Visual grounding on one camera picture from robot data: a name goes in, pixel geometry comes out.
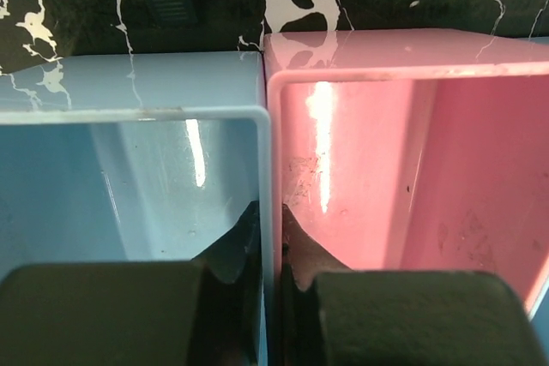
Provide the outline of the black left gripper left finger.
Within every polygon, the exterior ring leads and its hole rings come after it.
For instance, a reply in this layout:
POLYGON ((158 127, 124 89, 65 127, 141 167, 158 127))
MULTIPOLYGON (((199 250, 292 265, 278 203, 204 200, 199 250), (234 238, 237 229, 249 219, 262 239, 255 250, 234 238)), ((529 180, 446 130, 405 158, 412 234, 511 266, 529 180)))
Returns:
POLYGON ((1 284, 4 365, 258 365, 257 202, 189 261, 33 264, 1 284))

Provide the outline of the pink bin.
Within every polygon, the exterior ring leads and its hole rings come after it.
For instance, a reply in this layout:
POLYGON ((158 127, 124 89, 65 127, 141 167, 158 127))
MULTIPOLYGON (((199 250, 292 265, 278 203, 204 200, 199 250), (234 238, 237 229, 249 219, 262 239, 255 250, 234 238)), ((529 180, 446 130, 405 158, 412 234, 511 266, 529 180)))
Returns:
POLYGON ((548 288, 548 41, 454 29, 272 33, 272 270, 289 211, 353 269, 548 288))

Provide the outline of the light blue bin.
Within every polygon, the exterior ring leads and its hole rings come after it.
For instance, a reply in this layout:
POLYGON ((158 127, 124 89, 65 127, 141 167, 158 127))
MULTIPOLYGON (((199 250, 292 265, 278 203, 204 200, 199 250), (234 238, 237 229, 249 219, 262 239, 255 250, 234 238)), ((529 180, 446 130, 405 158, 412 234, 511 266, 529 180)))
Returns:
POLYGON ((1 284, 33 264, 189 261, 257 202, 272 322, 262 56, 67 57, 1 80, 1 284))

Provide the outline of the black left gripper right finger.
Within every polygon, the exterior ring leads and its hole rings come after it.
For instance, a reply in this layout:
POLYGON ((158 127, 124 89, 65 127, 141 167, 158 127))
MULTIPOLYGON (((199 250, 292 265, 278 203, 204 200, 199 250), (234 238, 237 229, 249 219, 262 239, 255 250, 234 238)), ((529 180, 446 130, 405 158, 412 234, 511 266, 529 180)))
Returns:
POLYGON ((282 210, 288 365, 527 365, 516 294, 477 271, 358 271, 282 210))

